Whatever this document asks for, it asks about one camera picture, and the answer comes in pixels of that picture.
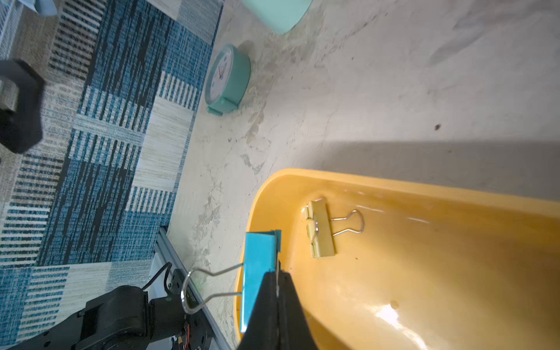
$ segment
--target binder clip wire handle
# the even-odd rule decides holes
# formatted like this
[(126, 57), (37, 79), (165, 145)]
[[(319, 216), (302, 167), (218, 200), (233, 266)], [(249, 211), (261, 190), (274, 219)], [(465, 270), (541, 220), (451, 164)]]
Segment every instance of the binder clip wire handle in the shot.
[(202, 269), (202, 268), (199, 268), (199, 267), (194, 267), (186, 275), (185, 281), (183, 282), (183, 286), (181, 288), (181, 304), (183, 306), (183, 310), (185, 310), (185, 312), (187, 314), (192, 315), (192, 314), (196, 313), (197, 311), (199, 311), (200, 309), (202, 309), (206, 305), (206, 303), (212, 298), (241, 295), (240, 292), (215, 293), (215, 294), (212, 294), (209, 297), (207, 297), (202, 303), (200, 303), (196, 307), (190, 307), (187, 300), (186, 300), (186, 289), (188, 288), (190, 277), (192, 276), (193, 272), (198, 271), (198, 272), (202, 272), (204, 274), (207, 274), (209, 276), (215, 277), (215, 276), (219, 276), (221, 274), (224, 274), (226, 272), (229, 272), (231, 270), (239, 269), (242, 266), (243, 266), (243, 263), (240, 263), (240, 264), (233, 265), (231, 267), (228, 267), (227, 269), (224, 269), (224, 270), (221, 270), (221, 271), (218, 271), (218, 272), (215, 272), (215, 273), (212, 273), (208, 270), (205, 270), (205, 269)]
[(356, 209), (352, 210), (352, 211), (350, 212), (350, 214), (348, 214), (347, 217), (338, 217), (338, 218), (334, 218), (334, 219), (330, 219), (330, 220), (331, 220), (331, 221), (347, 220), (347, 219), (349, 219), (350, 216), (352, 216), (353, 214), (358, 214), (358, 215), (360, 216), (360, 221), (362, 222), (362, 226), (360, 227), (360, 230), (359, 230), (359, 231), (356, 231), (356, 230), (353, 230), (353, 229), (351, 229), (351, 228), (347, 228), (347, 229), (345, 229), (345, 230), (336, 232), (335, 234), (333, 234), (333, 236), (340, 235), (340, 234), (343, 234), (343, 233), (345, 233), (345, 232), (354, 232), (355, 234), (361, 234), (361, 233), (363, 232), (363, 226), (364, 226), (363, 215), (362, 215), (362, 213), (360, 213), (360, 212), (359, 212), (358, 210), (356, 210)]

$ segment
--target rug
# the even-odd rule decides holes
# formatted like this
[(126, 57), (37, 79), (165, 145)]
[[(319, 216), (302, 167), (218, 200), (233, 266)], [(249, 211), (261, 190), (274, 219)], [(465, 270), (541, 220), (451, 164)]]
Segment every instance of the rug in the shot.
[(23, 14), (13, 56), (47, 81), (44, 137), (23, 155), (0, 149), (0, 346), (147, 280), (222, 9), (206, 2), (185, 1), (196, 21), (182, 23), (145, 0)]

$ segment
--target mint green container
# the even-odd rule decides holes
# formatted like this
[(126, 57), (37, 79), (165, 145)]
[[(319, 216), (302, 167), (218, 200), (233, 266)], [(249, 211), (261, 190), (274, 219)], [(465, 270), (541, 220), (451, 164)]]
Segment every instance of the mint green container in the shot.
[[(217, 96), (211, 95), (212, 78), (216, 74), (220, 62), (225, 55), (231, 59), (231, 69), (228, 71), (228, 77), (222, 83), (223, 88), (217, 93)], [(239, 50), (231, 45), (224, 45), (210, 69), (210, 74), (204, 88), (204, 99), (206, 100), (206, 111), (215, 115), (230, 113), (237, 109), (239, 102), (247, 90), (249, 77), (251, 75), (251, 61), (249, 57), (239, 52)]]
[(243, 4), (274, 32), (285, 34), (304, 16), (311, 1), (243, 0)]

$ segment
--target alarm clock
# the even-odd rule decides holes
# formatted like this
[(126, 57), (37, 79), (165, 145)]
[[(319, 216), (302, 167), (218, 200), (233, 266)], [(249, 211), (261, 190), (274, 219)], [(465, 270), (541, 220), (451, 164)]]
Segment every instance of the alarm clock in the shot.
[(204, 88), (206, 110), (222, 115), (237, 109), (247, 90), (251, 75), (249, 57), (231, 45), (225, 45), (210, 69)]

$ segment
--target gray floor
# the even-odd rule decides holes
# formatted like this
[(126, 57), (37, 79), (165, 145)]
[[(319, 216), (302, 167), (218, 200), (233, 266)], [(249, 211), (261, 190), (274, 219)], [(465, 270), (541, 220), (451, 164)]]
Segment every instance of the gray floor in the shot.
[[(255, 193), (287, 167), (560, 199), (559, 1), (314, 0), (275, 35), (226, 0), (226, 43), (251, 80), (234, 114), (200, 104), (169, 229), (187, 268), (239, 261)], [(232, 300), (209, 309), (235, 344)]]

